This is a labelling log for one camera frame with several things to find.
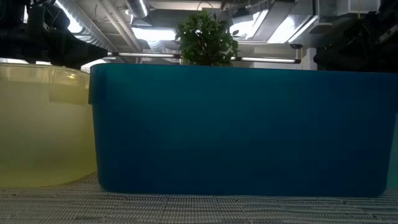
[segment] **fluorescent light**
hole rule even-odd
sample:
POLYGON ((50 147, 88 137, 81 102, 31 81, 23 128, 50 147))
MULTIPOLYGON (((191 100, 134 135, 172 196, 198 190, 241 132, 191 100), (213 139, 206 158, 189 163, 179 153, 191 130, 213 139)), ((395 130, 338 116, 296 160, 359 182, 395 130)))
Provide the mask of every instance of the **fluorescent light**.
POLYGON ((27 15, 26 7, 25 7, 25 12, 24 12, 24 23, 27 23, 27 18, 28 18, 28 15, 27 15))
POLYGON ((272 62, 272 63, 295 63, 295 59, 284 59, 284 58, 257 58, 257 57, 241 57, 240 61, 243 62, 272 62))
POLYGON ((248 32, 250 32, 251 27, 253 26, 253 21, 246 21, 246 22, 239 22, 237 24, 233 24, 229 31, 233 33, 234 31, 238 30, 238 36, 244 36, 248 32))
POLYGON ((138 39, 146 41, 156 40, 175 40, 174 29, 141 29, 132 28, 132 31, 138 39))
POLYGON ((252 38, 254 36, 254 34, 256 34, 257 30, 260 28, 262 22, 264 21, 264 19, 266 18, 268 14, 268 9, 263 10, 262 12, 257 12, 253 15, 253 21, 254 24, 251 28, 251 30, 248 32, 248 34, 246 35, 246 40, 249 38, 252 38))
POLYGON ((105 57, 105 58, 103 58, 104 60, 116 60, 117 58, 116 57, 105 57))
POLYGON ((314 16, 310 22, 308 22, 305 26, 303 26, 292 38, 290 38, 287 42, 291 43, 293 40, 295 40, 297 37, 302 35, 305 30, 307 30, 316 20, 318 19, 318 16, 314 16))
POLYGON ((294 20, 288 16, 267 41, 270 44, 283 44, 294 34, 294 20))
POLYGON ((152 54, 152 53, 118 53, 119 56, 126 57, 156 57, 156 58, 174 58, 174 54, 152 54))
POLYGON ((67 15, 67 17, 70 20, 70 25, 68 26, 68 30, 72 33, 72 34, 77 34, 80 33, 83 30, 83 27, 81 25, 79 25, 79 23, 73 18, 73 16, 65 9, 65 7, 63 5, 61 5, 59 2, 55 2, 55 4, 62 9, 65 14, 67 15))

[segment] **ceiling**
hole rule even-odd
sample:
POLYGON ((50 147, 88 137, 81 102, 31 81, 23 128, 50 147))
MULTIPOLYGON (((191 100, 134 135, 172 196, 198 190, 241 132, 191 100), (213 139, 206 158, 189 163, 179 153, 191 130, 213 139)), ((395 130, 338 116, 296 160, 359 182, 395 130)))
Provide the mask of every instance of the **ceiling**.
MULTIPOLYGON (((126 14, 127 6, 126 0, 109 0, 111 4, 117 9, 119 15, 123 18, 123 22, 127 26, 130 25, 131 17, 126 14)), ((313 26, 313 24, 303 32, 299 37, 297 37, 292 43, 302 44, 305 48, 308 47, 318 47, 323 43, 327 43, 330 40, 331 34, 337 34, 337 30, 341 30, 342 24, 347 24, 350 18, 344 15, 349 13, 349 10, 355 10, 355 3, 357 0, 321 0, 320 14, 323 20, 333 23, 332 29, 329 30, 327 34, 324 35, 310 35, 308 30, 313 26)), ((374 1, 378 0, 362 0, 365 3, 363 7, 365 9, 378 8, 374 5, 374 1)), ((228 9, 229 7, 234 7, 239 5, 240 7, 247 6, 249 3, 251 5, 254 2, 259 2, 261 4, 268 4, 269 12, 266 18, 263 20, 259 26, 257 32, 252 39, 245 40, 239 44, 240 54, 243 56, 257 56, 257 57, 284 57, 284 58, 294 58, 296 57, 296 51, 291 49, 288 44, 267 44, 267 41, 278 40, 279 36, 275 38, 272 37, 275 33, 286 33, 288 29, 289 32, 294 34, 303 25, 308 22, 310 18, 314 15, 313 2, 314 0, 292 0, 292 1, 278 1, 278 0, 268 0, 268 1, 232 1, 232 0, 222 0, 222 1, 180 1, 180 0, 148 0, 151 5, 152 11, 149 15, 153 14, 153 10, 156 8, 159 13, 155 20, 159 23, 165 23, 167 21, 176 20, 177 13, 176 10, 185 10, 187 12, 196 11, 196 9, 208 9, 219 12, 219 8, 223 7, 228 9), (283 24, 291 22, 289 27, 283 27, 283 24)), ((126 42, 126 39, 121 35, 121 33, 115 28, 114 24, 106 16, 105 12, 98 5, 98 0, 75 0, 76 5, 81 9, 82 12, 91 20, 90 27, 92 29, 99 30, 104 38, 109 41, 109 43, 114 46, 114 50, 118 52, 134 52, 131 45, 126 42)), ((233 14, 234 11, 230 10, 227 13, 233 14)), ((149 46, 145 40, 138 40, 140 47, 149 50, 149 46)), ((177 50, 178 45, 174 41, 164 41, 166 49, 177 50)))

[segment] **blue plastic bin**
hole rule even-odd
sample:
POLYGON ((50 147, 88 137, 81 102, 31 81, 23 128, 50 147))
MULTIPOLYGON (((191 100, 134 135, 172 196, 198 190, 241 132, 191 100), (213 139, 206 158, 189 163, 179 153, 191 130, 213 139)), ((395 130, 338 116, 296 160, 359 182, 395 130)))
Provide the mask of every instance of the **blue plastic bin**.
POLYGON ((100 184, 115 192, 376 197, 398 76, 101 64, 100 184))

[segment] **black object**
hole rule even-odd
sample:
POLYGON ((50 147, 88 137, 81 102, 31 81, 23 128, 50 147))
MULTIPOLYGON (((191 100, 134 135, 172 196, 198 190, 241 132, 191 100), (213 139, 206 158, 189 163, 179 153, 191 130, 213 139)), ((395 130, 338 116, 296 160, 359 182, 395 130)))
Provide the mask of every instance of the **black object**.
POLYGON ((232 15, 232 18, 237 18, 237 17, 241 17, 241 16, 249 16, 250 12, 245 8, 239 8, 235 14, 232 15))
POLYGON ((314 61, 327 70, 398 72, 398 0, 355 20, 343 38, 319 49, 314 61))
POLYGON ((295 49, 295 50, 300 50, 303 48, 303 45, 301 44, 290 44, 290 47, 295 49))
POLYGON ((0 0, 0 57, 80 69, 107 56, 107 50, 77 39, 68 30, 69 18, 54 2, 0 0), (26 24, 24 7, 29 13, 26 24))

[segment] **ceiling pipe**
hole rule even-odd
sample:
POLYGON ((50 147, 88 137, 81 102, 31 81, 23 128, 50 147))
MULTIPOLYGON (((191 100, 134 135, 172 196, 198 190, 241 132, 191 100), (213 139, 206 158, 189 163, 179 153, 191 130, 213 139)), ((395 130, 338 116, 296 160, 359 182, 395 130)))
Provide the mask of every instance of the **ceiling pipe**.
POLYGON ((127 0, 127 8, 136 18, 144 18, 150 11, 147 0, 127 0))
POLYGON ((127 36, 127 34, 123 31, 123 29, 120 27, 120 25, 116 22, 116 20, 113 18, 113 16, 109 13, 109 11, 106 9, 104 4, 102 3, 101 0, 96 0, 98 7, 105 13, 105 16, 111 21, 112 25, 115 27, 115 29, 120 33, 122 38, 127 42, 127 44, 134 50, 134 51, 141 51, 142 49, 134 44, 134 42, 127 36))
POLYGON ((126 25, 126 21, 123 19, 123 17, 120 15, 119 11, 114 7, 114 4, 112 4, 109 0, 102 0, 108 7, 109 11, 116 17, 116 19, 119 21, 119 25, 124 29, 124 31, 127 33, 127 35, 130 37, 134 45, 138 48, 138 51, 142 51, 142 47, 139 44, 137 37, 134 35, 134 33, 131 30, 130 26, 126 25))
MULTIPOLYGON (((154 53, 117 53, 108 52, 109 57, 150 57, 150 58, 182 58, 180 54, 154 54, 154 53)), ((301 63, 297 58, 271 58, 271 57, 231 57, 235 62, 269 62, 269 63, 301 63)))
POLYGON ((148 40, 147 43, 153 53, 166 53, 166 47, 162 40, 148 40))

